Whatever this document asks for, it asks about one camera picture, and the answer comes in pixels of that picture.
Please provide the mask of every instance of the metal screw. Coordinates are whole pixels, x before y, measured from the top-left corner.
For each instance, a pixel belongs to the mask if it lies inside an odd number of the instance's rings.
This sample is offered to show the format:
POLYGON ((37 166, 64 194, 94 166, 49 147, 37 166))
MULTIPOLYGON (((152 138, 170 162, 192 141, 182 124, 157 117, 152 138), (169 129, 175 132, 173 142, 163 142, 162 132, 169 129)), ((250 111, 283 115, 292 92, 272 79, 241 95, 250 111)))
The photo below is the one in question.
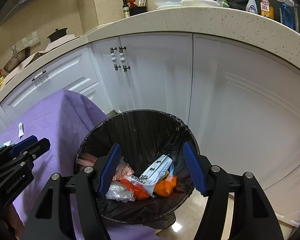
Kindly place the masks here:
POLYGON ((84 168, 85 173, 90 173, 91 171, 93 171, 93 168, 91 166, 88 166, 88 167, 84 168))
POLYGON ((253 178, 253 174, 251 172, 246 172, 245 175, 246 175, 246 177, 248 179, 252 179, 253 178))
POLYGON ((56 180, 59 179, 60 175, 58 173, 52 174, 51 179, 56 180))
POLYGON ((220 171, 220 167, 219 166, 212 166, 211 169, 214 171, 214 172, 219 172, 220 171))

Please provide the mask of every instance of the dish soap bottle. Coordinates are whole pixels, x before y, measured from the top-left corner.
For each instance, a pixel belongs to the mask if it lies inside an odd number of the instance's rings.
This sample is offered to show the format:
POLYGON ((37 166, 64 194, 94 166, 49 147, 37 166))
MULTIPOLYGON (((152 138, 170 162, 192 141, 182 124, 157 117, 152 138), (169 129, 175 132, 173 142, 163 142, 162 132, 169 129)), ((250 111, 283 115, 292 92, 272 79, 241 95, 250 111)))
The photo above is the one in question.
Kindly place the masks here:
POLYGON ((270 18, 269 0, 262 0, 260 3, 261 15, 270 18))
POLYGON ((283 3, 279 8, 280 22, 293 29, 293 18, 288 6, 283 3))
POLYGON ((246 6, 246 12, 251 12, 251 13, 258 14, 256 0, 249 0, 248 1, 248 4, 246 6))

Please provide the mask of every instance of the kitchen countertop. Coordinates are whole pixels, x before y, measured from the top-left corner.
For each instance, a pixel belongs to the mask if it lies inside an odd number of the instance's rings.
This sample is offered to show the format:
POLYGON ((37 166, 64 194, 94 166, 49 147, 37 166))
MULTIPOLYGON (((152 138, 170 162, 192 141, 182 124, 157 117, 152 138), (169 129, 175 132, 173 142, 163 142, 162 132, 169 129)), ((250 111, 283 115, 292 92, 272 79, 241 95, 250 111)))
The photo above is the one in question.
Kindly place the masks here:
POLYGON ((94 28, 43 55, 18 73, 0 91, 1 101, 33 72, 55 58, 89 42, 146 32, 202 33, 268 51, 300 69, 300 34, 274 20, 248 12, 219 7, 181 7, 139 14, 94 28))

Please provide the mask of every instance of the trash can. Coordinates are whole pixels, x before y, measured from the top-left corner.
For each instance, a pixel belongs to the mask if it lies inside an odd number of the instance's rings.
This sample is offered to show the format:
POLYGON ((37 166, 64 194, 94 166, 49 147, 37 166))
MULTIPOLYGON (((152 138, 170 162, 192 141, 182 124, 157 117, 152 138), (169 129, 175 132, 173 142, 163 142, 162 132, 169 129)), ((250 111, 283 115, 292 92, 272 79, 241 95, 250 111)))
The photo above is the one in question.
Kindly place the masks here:
POLYGON ((127 203, 105 197, 97 199, 102 216, 123 224, 151 226, 151 222, 154 222, 156 229, 171 226, 175 221, 173 211, 194 190, 183 158, 183 143, 186 141, 191 141, 199 153, 197 141, 182 120, 154 110, 124 112, 95 127, 81 143, 77 158, 83 153, 96 157, 105 156, 113 143, 119 143, 124 161, 134 170, 135 176, 139 177, 162 154, 170 155, 174 175, 177 176, 177 186, 168 197, 149 197, 127 203))

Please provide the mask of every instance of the purple towel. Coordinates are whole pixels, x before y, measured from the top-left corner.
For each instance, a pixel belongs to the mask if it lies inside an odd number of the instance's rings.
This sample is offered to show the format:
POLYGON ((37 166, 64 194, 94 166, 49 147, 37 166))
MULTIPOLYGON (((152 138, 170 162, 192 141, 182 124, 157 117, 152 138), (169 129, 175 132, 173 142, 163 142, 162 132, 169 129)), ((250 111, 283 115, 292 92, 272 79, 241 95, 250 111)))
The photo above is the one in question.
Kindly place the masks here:
MULTIPOLYGON (((16 144, 31 135, 36 136, 38 140, 48 138, 51 143, 50 150, 34 161, 34 180, 13 202, 24 224, 50 176, 55 172, 62 176, 73 175, 75 155, 80 143, 89 131, 106 118, 106 115, 85 96, 59 90, 31 107, 0 135, 0 145, 10 140, 16 144), (24 127, 24 136, 21 139, 18 138, 20 122, 24 127)), ((75 198, 71 198, 75 234, 78 240, 83 240, 77 206, 73 199, 75 198)), ((154 231, 143 225, 108 226, 112 240, 159 239, 154 231)))

